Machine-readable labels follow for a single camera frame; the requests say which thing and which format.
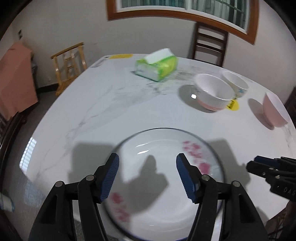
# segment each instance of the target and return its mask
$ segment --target pink bowl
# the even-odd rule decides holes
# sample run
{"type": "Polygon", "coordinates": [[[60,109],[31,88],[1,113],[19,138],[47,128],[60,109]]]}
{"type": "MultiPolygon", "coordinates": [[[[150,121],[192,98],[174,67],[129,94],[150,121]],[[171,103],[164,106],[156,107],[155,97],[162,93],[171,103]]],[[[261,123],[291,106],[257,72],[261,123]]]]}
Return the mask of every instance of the pink bowl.
{"type": "Polygon", "coordinates": [[[266,92],[263,100],[263,113],[266,122],[275,127],[282,127],[291,118],[279,97],[271,92],[266,92]]]}

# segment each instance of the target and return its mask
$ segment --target silver screw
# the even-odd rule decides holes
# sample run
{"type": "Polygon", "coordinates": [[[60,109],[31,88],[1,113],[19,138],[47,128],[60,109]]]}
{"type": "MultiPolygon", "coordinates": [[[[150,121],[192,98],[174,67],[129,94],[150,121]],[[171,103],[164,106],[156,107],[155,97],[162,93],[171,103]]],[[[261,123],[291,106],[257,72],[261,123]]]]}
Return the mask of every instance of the silver screw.
{"type": "Polygon", "coordinates": [[[88,175],[87,177],[86,177],[86,180],[87,181],[92,181],[94,179],[94,175],[88,175]]]}
{"type": "Polygon", "coordinates": [[[238,181],[234,181],[232,184],[233,184],[233,186],[235,186],[237,188],[240,186],[240,183],[238,181]]]}
{"type": "Polygon", "coordinates": [[[202,179],[204,181],[208,181],[210,179],[210,177],[208,175],[202,175],[202,179]]]}
{"type": "Polygon", "coordinates": [[[63,186],[63,182],[62,181],[57,181],[56,184],[55,184],[55,186],[57,188],[59,188],[59,187],[63,186]]]}

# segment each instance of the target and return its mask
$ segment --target window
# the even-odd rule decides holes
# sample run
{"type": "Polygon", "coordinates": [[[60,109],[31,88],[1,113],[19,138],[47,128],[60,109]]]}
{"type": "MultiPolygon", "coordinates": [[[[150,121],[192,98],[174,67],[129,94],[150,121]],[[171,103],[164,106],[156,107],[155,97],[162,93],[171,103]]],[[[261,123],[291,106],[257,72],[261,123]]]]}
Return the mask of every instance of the window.
{"type": "Polygon", "coordinates": [[[254,44],[258,0],[106,0],[108,19],[163,16],[203,22],[254,44]]]}

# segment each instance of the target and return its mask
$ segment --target green tissue package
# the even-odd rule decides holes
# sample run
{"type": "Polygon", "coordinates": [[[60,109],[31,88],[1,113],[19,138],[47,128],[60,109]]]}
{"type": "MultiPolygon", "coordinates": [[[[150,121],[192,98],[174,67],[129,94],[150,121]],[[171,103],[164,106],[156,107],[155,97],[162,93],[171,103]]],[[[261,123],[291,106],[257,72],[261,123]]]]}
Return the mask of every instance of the green tissue package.
{"type": "Polygon", "coordinates": [[[135,74],[159,82],[175,71],[177,65],[178,58],[169,49],[163,49],[137,60],[135,74]]]}

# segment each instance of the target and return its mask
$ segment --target white marble table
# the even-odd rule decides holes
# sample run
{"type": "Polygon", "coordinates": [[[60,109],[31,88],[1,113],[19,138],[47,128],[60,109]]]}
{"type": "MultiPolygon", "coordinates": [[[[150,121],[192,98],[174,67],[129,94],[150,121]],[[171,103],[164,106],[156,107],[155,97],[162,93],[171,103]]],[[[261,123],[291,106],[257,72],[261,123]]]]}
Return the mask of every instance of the white marble table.
{"type": "MultiPolygon", "coordinates": [[[[179,58],[177,71],[157,83],[133,74],[135,61],[143,56],[103,57],[65,90],[28,143],[20,162],[25,175],[47,195],[58,180],[77,182],[93,174],[130,135],[151,128],[177,128],[198,135],[216,150],[227,181],[244,185],[263,219],[281,211],[287,200],[270,193],[265,180],[248,174],[244,167],[257,155],[296,157],[293,124],[272,129],[262,117],[260,103],[268,90],[246,79],[250,89],[239,100],[238,111],[210,112],[191,98],[192,76],[219,77],[222,68],[179,58]]],[[[77,204],[74,216],[79,219],[77,204]]],[[[104,214],[102,220],[107,233],[118,237],[104,214]]],[[[218,240],[218,226],[213,240],[218,240]]]]}

